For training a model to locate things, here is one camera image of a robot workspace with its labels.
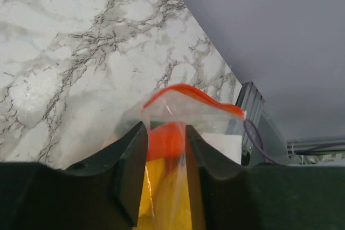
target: yellow object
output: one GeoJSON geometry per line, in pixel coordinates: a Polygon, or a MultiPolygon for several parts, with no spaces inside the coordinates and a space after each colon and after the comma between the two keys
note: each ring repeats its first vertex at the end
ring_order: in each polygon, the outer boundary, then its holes
{"type": "Polygon", "coordinates": [[[164,158],[146,162],[139,216],[152,215],[152,197],[164,177],[164,158]]]}
{"type": "Polygon", "coordinates": [[[162,181],[154,202],[159,230],[192,230],[187,170],[176,168],[162,181]]]}
{"type": "Polygon", "coordinates": [[[138,218],[137,227],[132,228],[133,230],[154,230],[152,217],[143,216],[138,218]]]}

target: marble surface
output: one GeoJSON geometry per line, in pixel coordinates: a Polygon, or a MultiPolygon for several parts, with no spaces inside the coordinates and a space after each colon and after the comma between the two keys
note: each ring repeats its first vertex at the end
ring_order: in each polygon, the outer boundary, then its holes
{"type": "Polygon", "coordinates": [[[240,90],[181,0],[0,0],[0,161],[65,168],[145,94],[240,90]]]}

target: plastic bag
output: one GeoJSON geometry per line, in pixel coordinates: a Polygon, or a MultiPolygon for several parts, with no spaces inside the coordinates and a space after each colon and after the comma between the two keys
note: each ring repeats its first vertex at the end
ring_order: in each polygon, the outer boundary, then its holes
{"type": "Polygon", "coordinates": [[[136,230],[191,230],[184,145],[185,126],[199,133],[241,135],[244,112],[219,103],[185,84],[159,89],[121,116],[111,141],[139,121],[148,129],[149,147],[136,230]]]}

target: white paper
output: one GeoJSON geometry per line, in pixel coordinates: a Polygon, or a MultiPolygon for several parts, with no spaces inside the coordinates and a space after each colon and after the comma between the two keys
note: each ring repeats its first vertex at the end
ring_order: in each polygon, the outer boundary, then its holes
{"type": "Polygon", "coordinates": [[[202,138],[234,162],[241,164],[242,136],[203,133],[202,138]]]}

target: gray wall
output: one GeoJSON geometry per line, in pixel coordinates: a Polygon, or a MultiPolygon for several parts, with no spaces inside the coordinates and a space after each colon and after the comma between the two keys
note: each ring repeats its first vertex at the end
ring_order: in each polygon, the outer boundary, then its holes
{"type": "Polygon", "coordinates": [[[345,0],[184,0],[288,140],[345,135],[345,0]]]}

